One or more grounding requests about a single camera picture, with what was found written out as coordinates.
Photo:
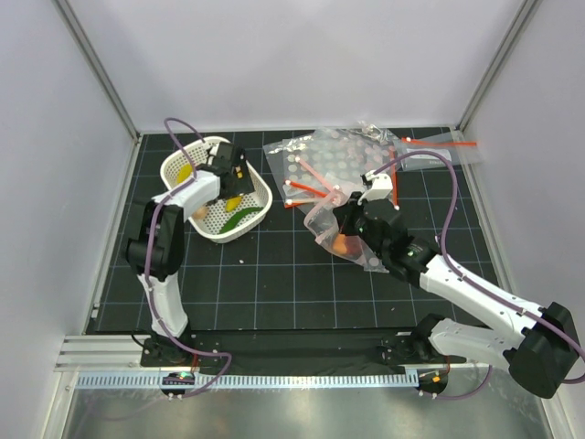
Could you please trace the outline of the orange maroon toy steak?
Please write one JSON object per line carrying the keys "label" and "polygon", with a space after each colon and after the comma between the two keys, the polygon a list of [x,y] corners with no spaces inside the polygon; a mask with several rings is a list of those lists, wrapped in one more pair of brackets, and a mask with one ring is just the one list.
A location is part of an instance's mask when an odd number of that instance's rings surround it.
{"label": "orange maroon toy steak", "polygon": [[332,251],[339,257],[359,258],[363,255],[361,240],[358,236],[338,233],[332,244]]}

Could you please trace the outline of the yellow toy banana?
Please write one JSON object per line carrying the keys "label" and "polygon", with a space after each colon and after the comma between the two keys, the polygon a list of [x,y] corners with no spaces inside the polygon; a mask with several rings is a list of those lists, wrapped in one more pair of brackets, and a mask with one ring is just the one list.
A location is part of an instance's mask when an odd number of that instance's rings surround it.
{"label": "yellow toy banana", "polygon": [[227,213],[235,212],[239,208],[242,200],[243,200],[243,196],[237,196],[237,197],[228,199],[226,201],[225,211]]}

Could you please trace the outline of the pink zipper clear bag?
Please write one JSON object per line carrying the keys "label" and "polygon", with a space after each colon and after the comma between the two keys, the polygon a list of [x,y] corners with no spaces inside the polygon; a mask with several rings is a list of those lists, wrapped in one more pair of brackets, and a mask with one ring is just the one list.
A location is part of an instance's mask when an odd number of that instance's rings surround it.
{"label": "pink zipper clear bag", "polygon": [[[344,194],[338,185],[335,185],[334,190],[320,201],[317,201],[316,204],[306,213],[303,220],[304,227],[313,234],[314,242],[336,257],[339,256],[333,253],[332,244],[335,236],[338,233],[343,232],[338,225],[334,214],[334,208],[343,207],[348,200],[349,196]],[[363,250],[362,256],[359,258],[339,258],[361,266],[366,272],[388,273],[388,270],[383,266],[381,260],[361,238],[360,240]]]}

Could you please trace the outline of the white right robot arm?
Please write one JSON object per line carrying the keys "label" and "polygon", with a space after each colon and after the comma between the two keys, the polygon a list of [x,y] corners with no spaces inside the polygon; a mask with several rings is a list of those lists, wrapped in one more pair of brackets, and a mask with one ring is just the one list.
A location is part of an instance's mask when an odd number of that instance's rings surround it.
{"label": "white right robot arm", "polygon": [[352,198],[333,212],[340,231],[360,238],[392,276],[483,322],[482,327],[470,327],[438,315],[425,317],[411,340],[417,359],[475,359],[507,371],[517,384],[544,399],[563,384],[584,381],[569,377],[584,350],[565,306],[542,306],[514,296],[466,270],[437,244],[411,234],[387,199]]}

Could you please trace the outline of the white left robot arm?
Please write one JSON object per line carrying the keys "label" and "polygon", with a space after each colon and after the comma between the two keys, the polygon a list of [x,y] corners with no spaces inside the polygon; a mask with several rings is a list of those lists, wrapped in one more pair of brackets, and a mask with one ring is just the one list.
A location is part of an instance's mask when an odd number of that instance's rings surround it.
{"label": "white left robot arm", "polygon": [[204,158],[186,158],[186,178],[132,206],[124,257],[141,283],[152,316],[152,330],[166,338],[161,353],[183,366],[194,353],[186,338],[189,321],[177,274],[185,256],[185,224],[201,208],[254,191],[245,150],[230,142],[203,143]]}

